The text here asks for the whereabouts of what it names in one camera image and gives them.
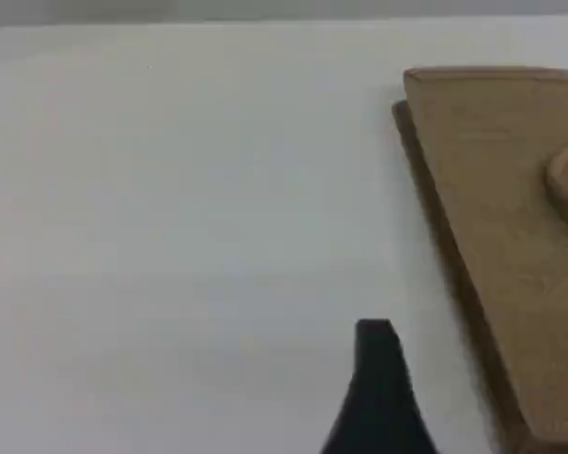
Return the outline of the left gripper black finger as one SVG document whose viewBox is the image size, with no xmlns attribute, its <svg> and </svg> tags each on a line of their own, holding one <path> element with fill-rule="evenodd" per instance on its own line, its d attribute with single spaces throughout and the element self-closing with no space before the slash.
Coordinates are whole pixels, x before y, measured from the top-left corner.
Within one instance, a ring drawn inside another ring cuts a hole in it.
<svg viewBox="0 0 568 454">
<path fill-rule="evenodd" d="M 324 453 L 436 453 L 387 319 L 355 325 L 354 368 Z"/>
</svg>

